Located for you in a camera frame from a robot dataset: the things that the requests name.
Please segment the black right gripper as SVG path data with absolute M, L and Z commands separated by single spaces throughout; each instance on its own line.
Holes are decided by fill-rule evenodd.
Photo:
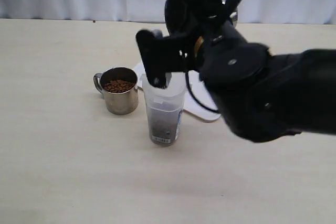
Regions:
M 216 19 L 193 17 L 185 29 L 169 34 L 143 29 L 135 36 L 147 80 L 155 88 L 167 88 L 169 73 L 196 70 L 195 51 L 202 47 L 228 49 L 224 11 Z

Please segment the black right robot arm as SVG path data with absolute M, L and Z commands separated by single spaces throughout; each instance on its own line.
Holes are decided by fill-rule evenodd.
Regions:
M 237 136 L 264 143 L 302 132 L 335 134 L 335 50 L 272 55 L 248 42 L 231 14 L 241 0 L 166 0 L 169 32 L 135 38 L 146 78 L 165 89 L 174 72 L 194 70 Z

